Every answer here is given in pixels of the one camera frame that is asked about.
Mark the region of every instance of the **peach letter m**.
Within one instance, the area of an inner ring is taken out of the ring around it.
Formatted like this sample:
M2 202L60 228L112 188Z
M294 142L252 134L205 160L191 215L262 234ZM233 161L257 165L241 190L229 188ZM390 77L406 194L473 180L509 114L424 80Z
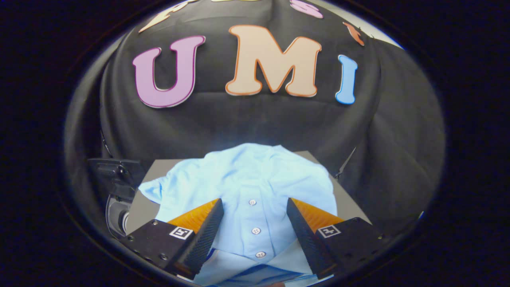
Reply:
M265 27L236 25L228 30L237 36L237 62L234 79L225 90L231 95L252 95L262 90L262 83L256 79L257 63L271 92L280 90L285 78L292 70L292 80L285 90L296 97L313 97L315 67L321 45L305 37L297 37L282 52L273 35Z

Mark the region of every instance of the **light blue shirt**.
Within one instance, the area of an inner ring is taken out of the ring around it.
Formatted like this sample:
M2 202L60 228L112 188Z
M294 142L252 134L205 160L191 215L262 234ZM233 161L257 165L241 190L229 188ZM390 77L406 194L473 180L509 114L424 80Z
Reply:
M327 170L282 146L245 143L186 159L139 189L160 204L156 219L161 221L222 199L215 250L193 280L205 286L265 285L311 274L287 216L287 200L337 215Z

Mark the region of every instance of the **dark background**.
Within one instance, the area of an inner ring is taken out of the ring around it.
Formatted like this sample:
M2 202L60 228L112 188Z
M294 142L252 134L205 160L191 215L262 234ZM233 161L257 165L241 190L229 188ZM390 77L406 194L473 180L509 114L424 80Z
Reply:
M2 1L7 120L0 282L5 286L151 285L81 233L56 196L66 73L155 1ZM449 166L428 231L359 286L508 286L508 5L359 0L425 50L444 74ZM356 5L339 2L343 7Z

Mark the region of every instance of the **black mount bracket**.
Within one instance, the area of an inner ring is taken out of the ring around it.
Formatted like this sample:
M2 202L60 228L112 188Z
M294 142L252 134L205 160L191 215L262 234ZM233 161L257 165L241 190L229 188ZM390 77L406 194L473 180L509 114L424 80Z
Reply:
M132 201L147 173L136 160L90 158L92 172L111 195Z

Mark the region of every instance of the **shirt placket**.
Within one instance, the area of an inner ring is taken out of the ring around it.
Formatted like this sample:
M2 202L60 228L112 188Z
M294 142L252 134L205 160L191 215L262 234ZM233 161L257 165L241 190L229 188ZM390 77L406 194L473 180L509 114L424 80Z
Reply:
M262 187L258 180L242 186L240 205L243 206L242 237L244 255L258 262L267 262L274 257L269 227L264 212Z

